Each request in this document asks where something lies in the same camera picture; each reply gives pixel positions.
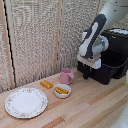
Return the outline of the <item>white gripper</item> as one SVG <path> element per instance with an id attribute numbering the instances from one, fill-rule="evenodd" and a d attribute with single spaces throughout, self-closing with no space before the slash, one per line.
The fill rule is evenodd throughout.
<path id="1" fill-rule="evenodd" d="M 82 62 L 83 64 L 86 64 L 87 66 L 84 66 L 84 72 L 83 72 L 83 78 L 88 79 L 89 77 L 89 70 L 90 67 L 93 69 L 99 69 L 101 67 L 101 59 L 86 59 L 82 57 L 80 54 L 77 55 L 77 60 Z"/>

